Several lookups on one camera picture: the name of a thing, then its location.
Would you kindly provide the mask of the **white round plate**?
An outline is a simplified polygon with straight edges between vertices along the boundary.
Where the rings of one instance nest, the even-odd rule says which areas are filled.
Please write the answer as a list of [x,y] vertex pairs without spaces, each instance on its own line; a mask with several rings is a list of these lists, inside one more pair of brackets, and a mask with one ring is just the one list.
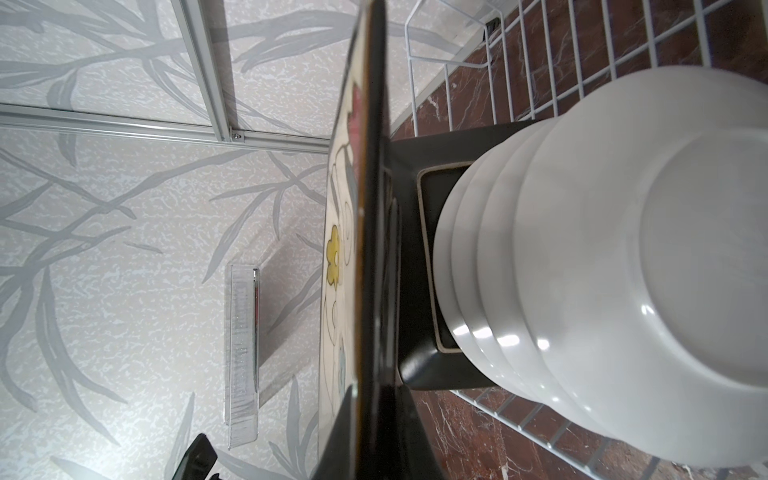
[[478,230],[501,168],[526,139],[518,132],[484,153],[451,190],[434,240],[434,284],[440,308],[463,353],[494,384],[534,401],[493,337],[480,298],[477,274]]
[[555,119],[536,122],[499,145],[504,161],[488,200],[478,231],[478,282],[488,323],[512,377],[522,384],[525,396],[543,403],[563,417],[606,436],[587,410],[566,392],[543,361],[519,298],[513,252],[516,206],[528,166]]
[[477,170],[484,166],[491,152],[483,154],[462,174],[452,188],[443,205],[435,232],[432,266],[437,301],[450,330],[463,354],[488,379],[506,390],[521,395],[523,389],[514,376],[505,368],[508,366],[504,355],[492,339],[492,332],[486,320],[477,325],[463,313],[458,294],[476,293],[476,269],[466,267],[459,272],[461,283],[453,277],[452,245],[454,225],[464,194]]
[[608,434],[695,467],[767,458],[767,87],[639,71],[562,115],[513,228],[552,375]]

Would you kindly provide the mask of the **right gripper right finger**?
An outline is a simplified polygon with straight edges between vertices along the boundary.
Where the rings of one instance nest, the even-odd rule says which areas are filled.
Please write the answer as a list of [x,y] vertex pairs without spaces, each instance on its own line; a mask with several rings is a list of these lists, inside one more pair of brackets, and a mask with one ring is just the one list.
[[433,453],[411,391],[395,388],[397,453],[394,479],[442,480],[444,473]]

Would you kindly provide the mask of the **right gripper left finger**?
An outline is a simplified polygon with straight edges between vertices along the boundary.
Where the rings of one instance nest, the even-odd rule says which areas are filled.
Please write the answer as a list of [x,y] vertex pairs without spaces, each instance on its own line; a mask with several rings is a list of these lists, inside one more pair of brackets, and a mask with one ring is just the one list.
[[217,452],[208,437],[200,433],[184,453],[171,479],[206,480],[217,460]]

